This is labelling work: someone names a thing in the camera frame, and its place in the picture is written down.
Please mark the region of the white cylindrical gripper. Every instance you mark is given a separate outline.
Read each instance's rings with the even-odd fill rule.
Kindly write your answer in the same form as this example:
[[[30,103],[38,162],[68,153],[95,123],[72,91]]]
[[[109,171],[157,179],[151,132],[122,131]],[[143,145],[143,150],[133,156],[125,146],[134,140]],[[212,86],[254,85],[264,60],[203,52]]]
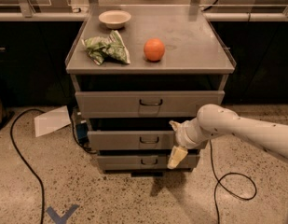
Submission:
[[[211,133],[201,128],[198,119],[187,120],[182,123],[170,120],[169,124],[175,132],[175,139],[179,145],[179,147],[174,146],[172,148],[168,160],[167,167],[174,169],[187,156],[187,149],[197,148],[210,139]]]

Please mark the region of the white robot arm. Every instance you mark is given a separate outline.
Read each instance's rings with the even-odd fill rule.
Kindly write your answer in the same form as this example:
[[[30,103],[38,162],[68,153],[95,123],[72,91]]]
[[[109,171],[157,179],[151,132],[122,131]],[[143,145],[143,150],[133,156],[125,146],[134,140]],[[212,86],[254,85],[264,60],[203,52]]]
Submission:
[[[171,150],[167,167],[176,168],[189,149],[228,134],[265,150],[288,162],[288,125],[240,117],[220,105],[202,106],[195,118],[182,123],[171,120],[176,145]]]

